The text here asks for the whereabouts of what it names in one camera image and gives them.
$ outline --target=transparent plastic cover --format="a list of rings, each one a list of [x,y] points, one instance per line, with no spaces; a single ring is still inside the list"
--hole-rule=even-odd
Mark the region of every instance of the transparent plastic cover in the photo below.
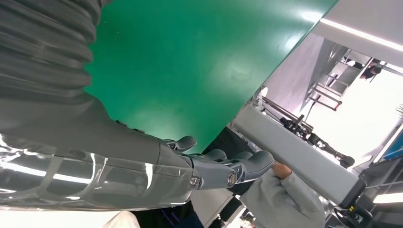
[[[191,168],[106,158],[0,134],[1,209],[142,210],[186,203]]]

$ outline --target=metal screw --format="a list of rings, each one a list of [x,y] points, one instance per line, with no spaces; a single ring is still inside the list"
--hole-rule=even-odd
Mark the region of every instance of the metal screw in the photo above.
[[[237,176],[235,175],[235,173],[230,173],[230,175],[228,176],[227,179],[227,185],[229,187],[234,186],[235,182],[237,181]]]
[[[192,177],[192,178],[190,179],[190,184],[191,184],[192,186],[196,186],[198,182],[199,182],[199,179],[197,179],[196,177]]]

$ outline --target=green surface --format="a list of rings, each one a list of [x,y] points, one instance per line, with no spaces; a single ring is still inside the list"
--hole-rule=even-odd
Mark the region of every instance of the green surface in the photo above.
[[[336,0],[115,0],[88,92],[111,118],[200,152]]]

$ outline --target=person's hand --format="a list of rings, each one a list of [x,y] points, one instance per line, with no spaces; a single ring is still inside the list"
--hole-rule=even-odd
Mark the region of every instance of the person's hand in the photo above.
[[[284,180],[285,178],[287,178],[289,175],[292,174],[292,171],[288,166],[283,165],[277,161],[274,162],[271,168],[273,169],[274,174],[282,180]]]

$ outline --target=gray jacket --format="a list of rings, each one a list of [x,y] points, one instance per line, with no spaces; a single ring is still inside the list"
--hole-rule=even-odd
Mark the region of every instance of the gray jacket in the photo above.
[[[315,192],[292,173],[284,180],[269,170],[240,200],[257,228],[324,228],[325,210]]]

